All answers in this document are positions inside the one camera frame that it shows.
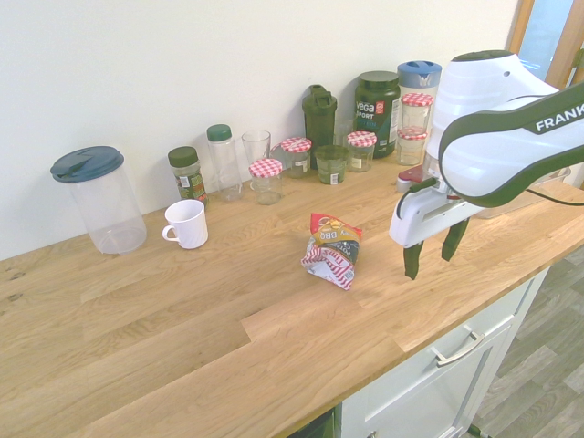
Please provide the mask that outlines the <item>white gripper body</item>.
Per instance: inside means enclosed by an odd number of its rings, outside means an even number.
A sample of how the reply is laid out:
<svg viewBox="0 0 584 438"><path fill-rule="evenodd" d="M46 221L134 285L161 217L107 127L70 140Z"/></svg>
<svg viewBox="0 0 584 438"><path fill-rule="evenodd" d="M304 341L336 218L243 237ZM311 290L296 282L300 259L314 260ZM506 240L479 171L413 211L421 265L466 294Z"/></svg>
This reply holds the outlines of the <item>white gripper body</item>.
<svg viewBox="0 0 584 438"><path fill-rule="evenodd" d="M436 180L413 185L395 207L389 235L404 248L418 245L429 237L470 218L480 207L448 197L436 188Z"/></svg>

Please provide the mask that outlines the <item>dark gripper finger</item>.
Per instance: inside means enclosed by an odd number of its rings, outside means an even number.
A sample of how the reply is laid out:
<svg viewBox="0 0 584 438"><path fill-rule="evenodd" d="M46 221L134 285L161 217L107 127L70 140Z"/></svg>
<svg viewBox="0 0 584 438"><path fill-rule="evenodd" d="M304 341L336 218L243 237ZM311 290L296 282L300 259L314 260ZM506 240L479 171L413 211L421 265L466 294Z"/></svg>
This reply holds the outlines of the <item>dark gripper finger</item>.
<svg viewBox="0 0 584 438"><path fill-rule="evenodd" d="M442 246L442 259L445 261L450 261L454 256L458 245L464 237L464 233L467 229L470 219L466 218L457 224L452 225L449 228L449 232L443 241Z"/></svg>
<svg viewBox="0 0 584 438"><path fill-rule="evenodd" d="M418 275L422 248L423 242L403 248L404 273L410 279Z"/></svg>

